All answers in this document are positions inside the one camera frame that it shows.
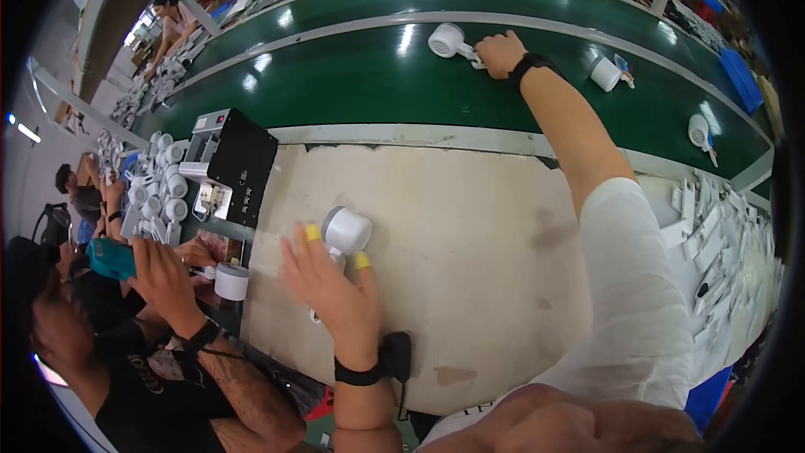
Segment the bracelet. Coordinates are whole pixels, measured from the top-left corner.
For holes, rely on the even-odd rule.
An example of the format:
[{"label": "bracelet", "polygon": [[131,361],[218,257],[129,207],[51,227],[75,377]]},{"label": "bracelet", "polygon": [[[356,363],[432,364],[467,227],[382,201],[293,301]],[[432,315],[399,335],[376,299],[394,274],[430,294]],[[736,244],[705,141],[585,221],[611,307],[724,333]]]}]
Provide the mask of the bracelet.
[{"label": "bracelet", "polygon": [[201,327],[190,339],[182,339],[182,348],[193,358],[198,358],[199,351],[211,344],[218,337],[218,326],[212,320],[207,320],[204,327]]}]

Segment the hair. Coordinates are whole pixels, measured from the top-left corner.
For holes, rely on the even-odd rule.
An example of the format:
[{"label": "hair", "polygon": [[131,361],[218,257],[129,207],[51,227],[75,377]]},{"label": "hair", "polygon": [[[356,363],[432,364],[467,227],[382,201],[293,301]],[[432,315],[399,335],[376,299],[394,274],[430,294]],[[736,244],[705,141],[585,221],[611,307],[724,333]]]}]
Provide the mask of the hair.
[{"label": "hair", "polygon": [[67,181],[70,180],[70,174],[73,172],[73,167],[67,163],[60,166],[55,172],[55,188],[59,190],[62,195],[67,194]]},{"label": "hair", "polygon": [[176,6],[179,4],[178,0],[154,0],[154,5],[172,5]]}]

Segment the hand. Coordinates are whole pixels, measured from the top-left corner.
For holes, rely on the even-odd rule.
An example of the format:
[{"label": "hand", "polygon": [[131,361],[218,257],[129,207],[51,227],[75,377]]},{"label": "hand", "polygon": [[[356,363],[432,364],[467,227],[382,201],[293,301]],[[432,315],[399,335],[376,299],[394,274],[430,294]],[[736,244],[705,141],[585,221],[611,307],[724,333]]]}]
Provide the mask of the hand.
[{"label": "hand", "polygon": [[511,30],[506,31],[506,36],[498,34],[484,37],[483,41],[475,45],[475,50],[480,60],[486,64],[486,71],[495,79],[509,78],[509,72],[528,52]]},{"label": "hand", "polygon": [[368,371],[377,364],[380,298],[364,253],[356,259],[357,285],[347,280],[325,247],[315,224],[294,230],[296,251],[283,238],[282,277],[300,301],[313,308],[336,345],[336,358],[347,369]]},{"label": "hand", "polygon": [[209,255],[209,248],[201,237],[186,241],[174,250],[185,266],[216,266],[218,264]]},{"label": "hand", "polygon": [[131,239],[135,253],[136,278],[129,283],[152,303],[179,337],[190,339],[207,322],[196,305],[196,297],[179,256],[167,245],[140,237]]},{"label": "hand", "polygon": [[114,184],[111,186],[106,186],[106,182],[101,179],[101,185],[103,186],[101,189],[101,196],[104,196],[104,193],[106,193],[106,207],[108,210],[110,210],[109,214],[111,215],[120,210],[120,199],[126,192],[126,183],[123,181],[123,179],[118,178]]}]

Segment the white shirt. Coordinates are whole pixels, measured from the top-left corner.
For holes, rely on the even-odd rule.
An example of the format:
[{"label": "white shirt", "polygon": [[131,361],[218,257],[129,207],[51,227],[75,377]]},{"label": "white shirt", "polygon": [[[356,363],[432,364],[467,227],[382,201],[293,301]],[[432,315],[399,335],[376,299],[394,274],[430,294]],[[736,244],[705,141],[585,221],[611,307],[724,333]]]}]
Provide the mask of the white shirt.
[{"label": "white shirt", "polygon": [[[673,285],[667,250],[645,194],[635,181],[611,178],[584,202],[579,226],[592,332],[529,383],[581,398],[634,399],[683,409],[693,386],[688,309]],[[422,445],[478,422],[517,388],[491,406],[443,418]]]}]

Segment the white handle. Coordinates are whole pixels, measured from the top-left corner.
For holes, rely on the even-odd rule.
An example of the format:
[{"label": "white handle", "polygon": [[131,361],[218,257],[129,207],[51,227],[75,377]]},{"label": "white handle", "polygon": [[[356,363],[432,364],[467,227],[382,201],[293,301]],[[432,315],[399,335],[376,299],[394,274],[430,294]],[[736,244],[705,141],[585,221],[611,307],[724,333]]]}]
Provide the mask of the white handle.
[{"label": "white handle", "polygon": [[486,68],[486,65],[480,60],[480,58],[478,57],[478,53],[476,53],[475,49],[471,45],[468,45],[466,42],[461,42],[456,47],[456,52],[459,55],[467,58],[470,62],[470,65],[473,66],[473,69],[483,70]]}]

